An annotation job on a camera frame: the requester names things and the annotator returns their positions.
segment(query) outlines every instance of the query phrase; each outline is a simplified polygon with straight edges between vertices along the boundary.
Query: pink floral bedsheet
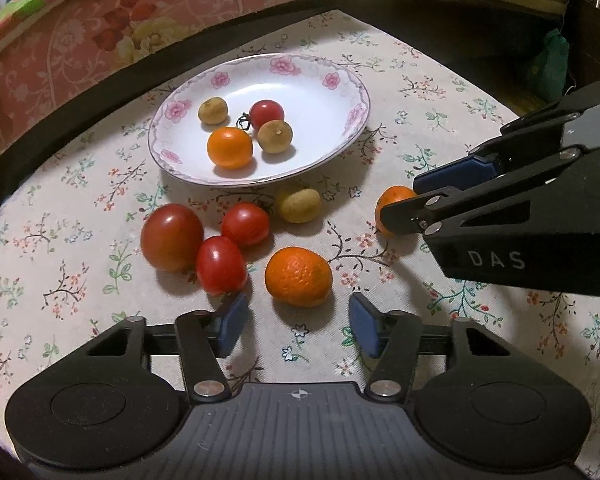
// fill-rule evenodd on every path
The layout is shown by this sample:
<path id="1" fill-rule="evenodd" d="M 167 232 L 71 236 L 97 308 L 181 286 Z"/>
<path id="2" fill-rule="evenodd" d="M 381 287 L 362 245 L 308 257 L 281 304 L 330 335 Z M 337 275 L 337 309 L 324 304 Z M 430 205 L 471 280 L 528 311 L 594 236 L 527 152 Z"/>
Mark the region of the pink floral bedsheet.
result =
<path id="1" fill-rule="evenodd" d="M 204 28 L 289 1 L 13 0 L 0 12 L 0 154 L 117 70 Z"/>

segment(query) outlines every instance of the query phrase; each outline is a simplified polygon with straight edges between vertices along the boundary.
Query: metal pin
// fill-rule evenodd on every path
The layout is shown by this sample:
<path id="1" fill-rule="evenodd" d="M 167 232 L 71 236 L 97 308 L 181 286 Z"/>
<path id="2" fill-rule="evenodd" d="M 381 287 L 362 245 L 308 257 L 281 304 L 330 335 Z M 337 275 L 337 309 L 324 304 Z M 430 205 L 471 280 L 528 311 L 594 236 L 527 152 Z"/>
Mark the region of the metal pin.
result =
<path id="1" fill-rule="evenodd" d="M 193 391 L 202 397 L 215 397 L 224 392 L 224 384 L 218 381 L 200 381 L 193 387 Z"/>
<path id="2" fill-rule="evenodd" d="M 566 150 L 562 150 L 560 152 L 560 158 L 562 160 L 568 160 L 569 158 L 573 158 L 578 155 L 580 155 L 580 150 L 578 148 L 567 148 Z"/>
<path id="3" fill-rule="evenodd" d="M 400 393 L 402 387 L 395 381 L 383 379 L 371 383 L 369 389 L 380 397 L 391 397 Z"/>
<path id="4" fill-rule="evenodd" d="M 424 205 L 434 205 L 438 200 L 440 200 L 440 195 L 432 196 Z"/>
<path id="5" fill-rule="evenodd" d="M 435 224 L 431 224 L 429 227 L 424 229 L 424 234 L 426 236 L 429 236 L 429 235 L 432 235 L 433 233 L 437 233 L 438 231 L 440 231 L 441 227 L 442 227 L 442 222 L 436 222 Z"/>

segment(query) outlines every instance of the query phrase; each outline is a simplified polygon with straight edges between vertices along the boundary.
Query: circular pad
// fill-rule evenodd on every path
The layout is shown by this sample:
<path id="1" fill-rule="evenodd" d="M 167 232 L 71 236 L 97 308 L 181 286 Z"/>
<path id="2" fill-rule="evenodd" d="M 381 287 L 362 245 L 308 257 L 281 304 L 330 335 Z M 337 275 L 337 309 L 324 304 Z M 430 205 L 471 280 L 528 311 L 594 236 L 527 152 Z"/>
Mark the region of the circular pad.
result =
<path id="1" fill-rule="evenodd" d="M 83 383 L 58 392 L 51 401 L 51 411 L 63 422 L 93 426 L 120 414 L 125 404 L 125 394 L 115 386 Z"/>
<path id="2" fill-rule="evenodd" d="M 544 412 L 544 398 L 524 384 L 491 383 L 471 394 L 474 410 L 491 422 L 526 424 Z"/>
<path id="3" fill-rule="evenodd" d="M 18 388 L 4 418 L 21 457 L 52 467 L 105 469 L 160 446 L 180 421 L 180 397 L 137 361 L 69 358 Z"/>

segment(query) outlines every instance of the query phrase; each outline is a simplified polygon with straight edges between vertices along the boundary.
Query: floral tablecloth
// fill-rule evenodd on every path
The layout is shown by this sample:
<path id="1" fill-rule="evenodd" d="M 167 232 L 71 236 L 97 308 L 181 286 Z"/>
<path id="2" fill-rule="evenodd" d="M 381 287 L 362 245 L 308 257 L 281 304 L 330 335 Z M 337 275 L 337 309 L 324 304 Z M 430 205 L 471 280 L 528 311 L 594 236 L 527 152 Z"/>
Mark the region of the floral tablecloth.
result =
<path id="1" fill-rule="evenodd" d="M 439 63 L 340 12 L 284 28 L 183 74 L 84 132 L 52 156 L 0 213 L 0 442 L 10 446 L 4 407 L 24 381 L 125 316 L 171 322 L 213 308 L 191 274 L 156 273 L 139 249 L 143 219 L 179 202 L 207 235 L 238 200 L 270 208 L 275 186 L 225 190 L 161 173 L 148 153 L 152 114 L 171 89 L 218 62 L 262 52 L 310 52 L 354 70 L 371 95 L 368 128 L 335 160 L 299 179 L 324 199 L 324 215 L 301 226 L 274 219 L 274 243 L 246 253 L 251 319 L 229 359 L 232 388 L 246 381 L 364 381 L 364 360 L 347 320 L 347 298 L 364 292 L 380 309 L 402 308 L 425 322 L 470 316 L 576 384 L 593 412 L 579 465 L 600 478 L 600 299 L 539 292 L 442 275 L 419 237 L 386 240 L 374 206 L 395 184 L 463 156 L 496 136 L 513 113 Z M 272 306 L 264 267 L 277 248 L 324 256 L 333 300 L 315 310 Z M 154 371 L 182 387 L 177 358 Z M 422 360 L 417 381 L 440 371 Z"/>

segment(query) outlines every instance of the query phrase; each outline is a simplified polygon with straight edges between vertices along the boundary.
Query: tomato stem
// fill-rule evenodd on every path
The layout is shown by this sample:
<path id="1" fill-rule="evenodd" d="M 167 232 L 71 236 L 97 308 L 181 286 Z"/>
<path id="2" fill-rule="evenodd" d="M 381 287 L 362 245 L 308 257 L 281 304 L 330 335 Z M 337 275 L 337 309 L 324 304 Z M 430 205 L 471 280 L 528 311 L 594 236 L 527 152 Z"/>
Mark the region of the tomato stem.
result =
<path id="1" fill-rule="evenodd" d="M 243 113 L 235 123 L 236 128 L 240 128 L 241 130 L 247 131 L 251 128 L 251 118 L 248 113 Z"/>

